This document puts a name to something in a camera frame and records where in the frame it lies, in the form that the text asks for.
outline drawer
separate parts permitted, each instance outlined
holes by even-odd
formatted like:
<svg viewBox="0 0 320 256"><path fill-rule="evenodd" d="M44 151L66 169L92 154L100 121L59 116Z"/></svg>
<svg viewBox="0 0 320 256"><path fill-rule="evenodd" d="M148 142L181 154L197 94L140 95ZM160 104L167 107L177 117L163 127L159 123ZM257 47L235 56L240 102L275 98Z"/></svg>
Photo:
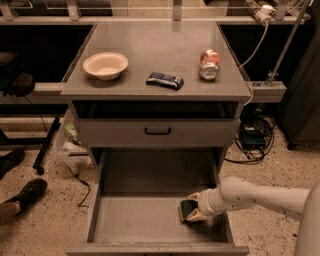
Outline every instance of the drawer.
<svg viewBox="0 0 320 256"><path fill-rule="evenodd" d="M111 149L101 158L85 241L68 255L247 255L226 214L182 223L189 194L215 188L212 149Z"/></svg>
<svg viewBox="0 0 320 256"><path fill-rule="evenodd" d="M90 147L211 147L231 145L240 125L226 120L80 120Z"/></svg>

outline black handle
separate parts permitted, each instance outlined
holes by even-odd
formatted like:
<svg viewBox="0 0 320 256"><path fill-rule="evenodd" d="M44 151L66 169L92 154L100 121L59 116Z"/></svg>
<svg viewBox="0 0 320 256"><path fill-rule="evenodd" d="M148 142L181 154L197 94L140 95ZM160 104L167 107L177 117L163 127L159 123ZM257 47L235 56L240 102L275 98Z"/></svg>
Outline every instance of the black handle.
<svg viewBox="0 0 320 256"><path fill-rule="evenodd" d="M148 131L148 127L144 128L144 133L147 135L169 135L171 133L171 127L168 127L168 129L164 132L151 132Z"/></svg>

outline black shoe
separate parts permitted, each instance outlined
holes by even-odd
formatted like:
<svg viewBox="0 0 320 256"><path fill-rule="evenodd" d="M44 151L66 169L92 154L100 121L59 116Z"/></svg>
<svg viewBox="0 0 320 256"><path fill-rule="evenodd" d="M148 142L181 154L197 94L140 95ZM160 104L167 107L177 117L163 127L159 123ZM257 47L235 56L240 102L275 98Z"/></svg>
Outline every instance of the black shoe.
<svg viewBox="0 0 320 256"><path fill-rule="evenodd" d="M26 209L28 209L31 205L33 205L36 201L38 201L44 192L47 189L47 182L43 179L34 179L29 181L21 192L5 201L8 202L19 202L21 211L18 213L22 213Z"/></svg>
<svg viewBox="0 0 320 256"><path fill-rule="evenodd" d="M0 180L8 171L19 165L25 156L22 148L12 150L9 154L0 157Z"/></svg>

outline white device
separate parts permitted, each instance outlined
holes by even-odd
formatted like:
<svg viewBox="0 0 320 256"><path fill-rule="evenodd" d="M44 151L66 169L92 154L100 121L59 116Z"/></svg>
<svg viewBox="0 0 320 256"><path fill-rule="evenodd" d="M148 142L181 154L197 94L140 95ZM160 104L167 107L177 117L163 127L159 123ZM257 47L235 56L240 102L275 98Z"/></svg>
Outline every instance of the white device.
<svg viewBox="0 0 320 256"><path fill-rule="evenodd" d="M187 220L201 221L224 211L260 205L300 221L295 256L320 255L320 184L313 189L258 186L236 177L228 177L215 189L188 197L198 202Z"/></svg>

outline soda can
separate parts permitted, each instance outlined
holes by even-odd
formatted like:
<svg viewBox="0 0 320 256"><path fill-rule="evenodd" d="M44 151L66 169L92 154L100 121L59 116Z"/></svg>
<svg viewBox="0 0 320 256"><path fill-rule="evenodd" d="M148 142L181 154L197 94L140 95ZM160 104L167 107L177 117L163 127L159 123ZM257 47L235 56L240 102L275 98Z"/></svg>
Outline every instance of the soda can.
<svg viewBox="0 0 320 256"><path fill-rule="evenodd" d="M219 54L213 49L205 50L200 57L200 77L205 80L214 80L219 70Z"/></svg>

